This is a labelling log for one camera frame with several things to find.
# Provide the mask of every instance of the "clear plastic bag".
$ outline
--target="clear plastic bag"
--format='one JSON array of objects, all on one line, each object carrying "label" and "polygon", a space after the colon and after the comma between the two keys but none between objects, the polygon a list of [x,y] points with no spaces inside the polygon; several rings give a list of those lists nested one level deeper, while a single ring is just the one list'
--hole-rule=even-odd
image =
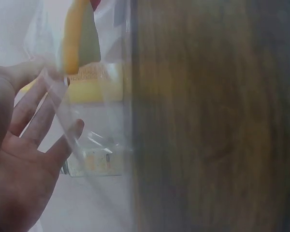
[{"label": "clear plastic bag", "polygon": [[[70,23],[67,17],[77,1],[86,4],[85,8],[79,5],[78,10],[84,10],[84,17],[88,17],[90,12],[92,24],[82,24],[86,28],[76,32],[80,34],[78,51],[71,52],[65,44],[67,35],[70,35],[66,32]],[[67,139],[71,144],[76,141],[63,172],[73,177],[86,176],[93,191],[99,195],[103,208],[116,215],[124,231],[132,229],[131,215],[123,214],[116,207],[116,203],[100,188],[97,178],[122,175],[127,197],[132,199],[129,136],[124,127],[124,115],[129,114],[124,99],[127,78],[124,70],[130,60],[128,3],[128,0],[102,0],[95,9],[97,1],[41,0],[24,39],[29,58],[43,57],[48,66],[55,67],[71,81],[67,90],[63,82],[53,80],[49,71],[44,69],[48,86],[58,95],[66,92],[60,107],[57,108],[55,103],[54,107]],[[78,21],[77,25],[86,20],[88,18]],[[67,55],[78,56],[75,58],[77,61],[67,60]],[[79,139],[68,133],[78,118],[85,122]]]}]

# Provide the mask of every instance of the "wooden surface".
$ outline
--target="wooden surface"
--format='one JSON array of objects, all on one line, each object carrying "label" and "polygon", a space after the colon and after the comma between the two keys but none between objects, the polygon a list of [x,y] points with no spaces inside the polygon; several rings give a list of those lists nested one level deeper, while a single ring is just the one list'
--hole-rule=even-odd
[{"label": "wooden surface", "polygon": [[290,231],[290,0],[132,0],[142,232]]}]

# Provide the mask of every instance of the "finger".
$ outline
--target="finger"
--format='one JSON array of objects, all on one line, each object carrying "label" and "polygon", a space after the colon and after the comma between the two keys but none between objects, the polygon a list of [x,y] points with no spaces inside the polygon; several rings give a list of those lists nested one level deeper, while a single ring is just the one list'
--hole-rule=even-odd
[{"label": "finger", "polygon": [[0,78],[7,80],[13,87],[15,94],[36,79],[44,67],[44,60],[39,58],[10,67],[0,66]]},{"label": "finger", "polygon": [[78,119],[73,126],[63,135],[44,155],[46,163],[59,172],[64,162],[70,156],[76,140],[81,136],[84,129],[84,122]]},{"label": "finger", "polygon": [[60,106],[66,90],[67,86],[65,86],[63,82],[53,83],[48,91],[45,101],[28,125],[22,138],[31,140],[37,147],[39,147],[52,125],[55,112]]},{"label": "finger", "polygon": [[10,125],[10,132],[15,136],[20,136],[25,127],[31,121],[34,116],[38,105],[46,94],[46,86],[44,83],[44,77],[40,75],[36,83],[25,94],[25,96],[19,101],[14,108],[12,121]]}]

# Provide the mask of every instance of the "hand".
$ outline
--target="hand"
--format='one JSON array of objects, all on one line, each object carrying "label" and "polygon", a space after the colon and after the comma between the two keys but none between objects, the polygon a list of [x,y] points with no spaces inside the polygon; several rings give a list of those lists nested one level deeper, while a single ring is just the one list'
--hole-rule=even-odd
[{"label": "hand", "polygon": [[[42,68],[39,61],[0,67],[0,232],[26,232],[36,223],[71,153],[64,136],[46,153],[38,151],[55,115],[53,104],[58,107],[61,102],[49,89],[35,114],[49,88],[39,76]],[[18,91],[35,78],[14,108]],[[80,136],[83,127],[83,121],[77,120],[68,133]]]}]

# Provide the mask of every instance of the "red object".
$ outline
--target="red object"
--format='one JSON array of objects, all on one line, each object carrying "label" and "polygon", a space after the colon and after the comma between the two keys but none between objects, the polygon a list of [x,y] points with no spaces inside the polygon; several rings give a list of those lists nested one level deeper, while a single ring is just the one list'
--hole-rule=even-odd
[{"label": "red object", "polygon": [[91,6],[93,8],[93,11],[95,11],[98,7],[98,5],[100,4],[101,0],[90,0],[91,2]]}]

